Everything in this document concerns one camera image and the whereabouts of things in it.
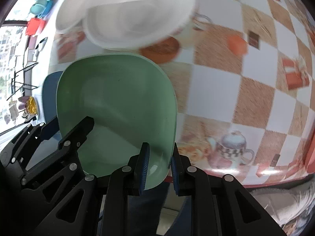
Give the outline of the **black folding rack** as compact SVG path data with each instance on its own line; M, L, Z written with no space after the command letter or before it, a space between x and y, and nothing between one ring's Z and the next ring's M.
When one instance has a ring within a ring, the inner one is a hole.
M33 62L30 65L22 67L22 69L14 69L13 74L8 81L8 97L7 101L12 101L18 96L29 96L38 86L32 84L32 69L38 65Z

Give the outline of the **teal plastic basin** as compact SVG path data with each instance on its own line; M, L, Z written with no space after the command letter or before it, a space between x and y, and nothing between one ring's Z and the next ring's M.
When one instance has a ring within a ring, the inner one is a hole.
M30 12L36 16L42 14L46 9L47 4L48 0L37 0L35 4L31 6Z

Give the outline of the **green square plate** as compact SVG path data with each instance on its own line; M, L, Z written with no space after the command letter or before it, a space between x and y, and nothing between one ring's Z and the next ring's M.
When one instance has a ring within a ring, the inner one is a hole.
M110 175L147 142L145 188L166 178L176 136L177 100L170 79L156 63L131 53L82 58L62 73L56 100L62 135L83 118L94 119L78 149L86 173Z

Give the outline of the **gold foil bag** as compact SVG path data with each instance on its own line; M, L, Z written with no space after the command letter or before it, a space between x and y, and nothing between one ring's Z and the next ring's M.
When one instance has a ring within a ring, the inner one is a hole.
M37 103L32 96L30 96L26 102L26 110L29 114L38 115Z

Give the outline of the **blue plastic basin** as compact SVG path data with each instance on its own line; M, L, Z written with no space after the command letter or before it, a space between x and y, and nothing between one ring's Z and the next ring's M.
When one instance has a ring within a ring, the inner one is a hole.
M46 5L43 13L41 13L38 17L43 18L43 17L47 16L49 14L49 12L51 11L52 7L53 7L53 0L47 0L47 5Z

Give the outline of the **blue square plate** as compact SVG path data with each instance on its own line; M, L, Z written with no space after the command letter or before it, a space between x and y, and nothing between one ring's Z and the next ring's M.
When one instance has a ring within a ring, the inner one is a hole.
M44 120L48 123L57 115L56 95L62 71L49 74L42 85L42 105Z

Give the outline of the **white fabric cushion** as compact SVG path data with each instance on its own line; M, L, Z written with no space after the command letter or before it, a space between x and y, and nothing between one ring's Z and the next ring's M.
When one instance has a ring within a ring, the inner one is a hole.
M250 194L282 226L314 202L314 179L291 189L264 188Z

